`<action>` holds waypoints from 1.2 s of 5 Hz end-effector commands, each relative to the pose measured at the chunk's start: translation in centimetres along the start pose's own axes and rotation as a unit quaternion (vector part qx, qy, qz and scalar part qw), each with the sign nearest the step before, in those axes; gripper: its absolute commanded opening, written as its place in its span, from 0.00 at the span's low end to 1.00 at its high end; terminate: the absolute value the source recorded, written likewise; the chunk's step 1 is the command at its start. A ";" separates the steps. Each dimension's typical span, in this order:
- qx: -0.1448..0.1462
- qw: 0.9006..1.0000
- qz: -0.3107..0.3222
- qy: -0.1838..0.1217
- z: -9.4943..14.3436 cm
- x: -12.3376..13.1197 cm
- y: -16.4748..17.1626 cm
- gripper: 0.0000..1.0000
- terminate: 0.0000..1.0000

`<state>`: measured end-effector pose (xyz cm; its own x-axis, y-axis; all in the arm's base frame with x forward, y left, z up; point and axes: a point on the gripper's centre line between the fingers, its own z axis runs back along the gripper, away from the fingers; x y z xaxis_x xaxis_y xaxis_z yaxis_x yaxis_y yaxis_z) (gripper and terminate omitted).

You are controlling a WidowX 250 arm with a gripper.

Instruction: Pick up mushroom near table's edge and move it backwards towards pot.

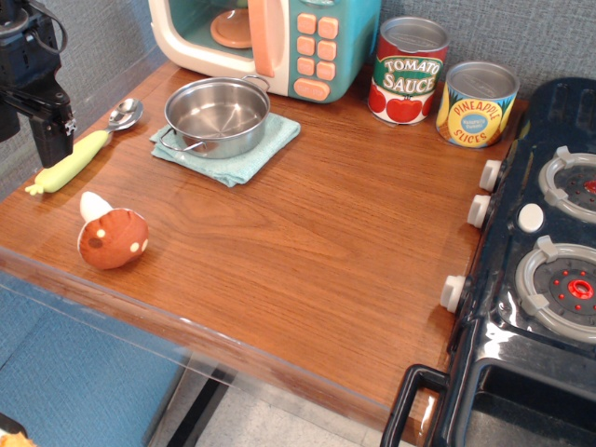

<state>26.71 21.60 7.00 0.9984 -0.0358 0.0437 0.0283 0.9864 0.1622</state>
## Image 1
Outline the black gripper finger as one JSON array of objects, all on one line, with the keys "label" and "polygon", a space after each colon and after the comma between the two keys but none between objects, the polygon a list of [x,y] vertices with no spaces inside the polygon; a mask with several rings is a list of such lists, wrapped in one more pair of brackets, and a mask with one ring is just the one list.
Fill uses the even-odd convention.
[{"label": "black gripper finger", "polygon": [[30,119],[42,166],[51,168],[74,150],[75,119],[70,105],[42,109]]},{"label": "black gripper finger", "polygon": [[13,138],[20,132],[19,112],[12,105],[0,103],[0,142]]}]

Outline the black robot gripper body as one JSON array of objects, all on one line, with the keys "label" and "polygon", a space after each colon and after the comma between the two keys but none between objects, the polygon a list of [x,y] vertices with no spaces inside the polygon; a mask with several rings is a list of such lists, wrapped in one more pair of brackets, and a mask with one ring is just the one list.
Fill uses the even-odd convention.
[{"label": "black robot gripper body", "polygon": [[1,102],[27,116],[67,116],[70,98],[56,80],[68,34],[39,1],[1,3]]}]

